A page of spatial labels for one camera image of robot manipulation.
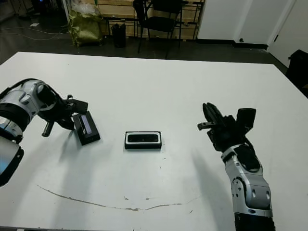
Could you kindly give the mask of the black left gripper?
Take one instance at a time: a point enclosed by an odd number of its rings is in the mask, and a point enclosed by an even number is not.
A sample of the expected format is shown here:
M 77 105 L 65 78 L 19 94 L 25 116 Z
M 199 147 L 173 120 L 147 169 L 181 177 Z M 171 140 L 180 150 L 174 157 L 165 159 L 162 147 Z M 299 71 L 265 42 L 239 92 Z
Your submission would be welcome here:
M 73 98 L 71 95 L 68 95 L 66 100 L 58 98 L 52 109 L 41 111 L 41 118 L 47 122 L 42 136 L 48 137 L 50 135 L 54 123 L 57 123 L 64 129 L 74 130 L 73 109 Z

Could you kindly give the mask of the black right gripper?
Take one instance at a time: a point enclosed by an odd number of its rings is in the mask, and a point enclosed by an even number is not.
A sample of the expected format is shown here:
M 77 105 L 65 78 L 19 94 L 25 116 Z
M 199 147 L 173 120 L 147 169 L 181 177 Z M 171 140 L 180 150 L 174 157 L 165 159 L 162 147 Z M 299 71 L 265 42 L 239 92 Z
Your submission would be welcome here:
M 197 127 L 209 129 L 207 135 L 216 151 L 224 152 L 238 144 L 249 144 L 245 136 L 249 131 L 249 117 L 240 116 L 235 120 L 231 115 L 223 116 L 212 103 L 203 103 L 203 113 L 207 122 L 199 123 Z

